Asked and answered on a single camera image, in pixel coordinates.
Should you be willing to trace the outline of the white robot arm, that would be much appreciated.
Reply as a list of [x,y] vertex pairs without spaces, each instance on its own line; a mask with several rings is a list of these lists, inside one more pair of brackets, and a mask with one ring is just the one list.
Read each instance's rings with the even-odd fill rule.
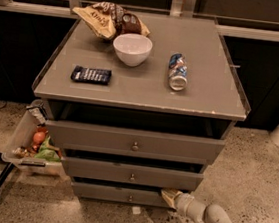
[[164,188],[161,195],[170,208],[194,223],[233,223],[227,212],[217,204],[206,206],[191,194],[178,189]]

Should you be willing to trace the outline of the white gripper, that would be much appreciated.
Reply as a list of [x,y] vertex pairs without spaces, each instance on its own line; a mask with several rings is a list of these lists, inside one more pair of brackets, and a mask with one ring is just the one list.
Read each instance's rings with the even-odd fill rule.
[[195,217],[196,199],[188,193],[178,189],[164,188],[161,192],[162,198],[170,208],[175,209],[179,215],[187,218]]

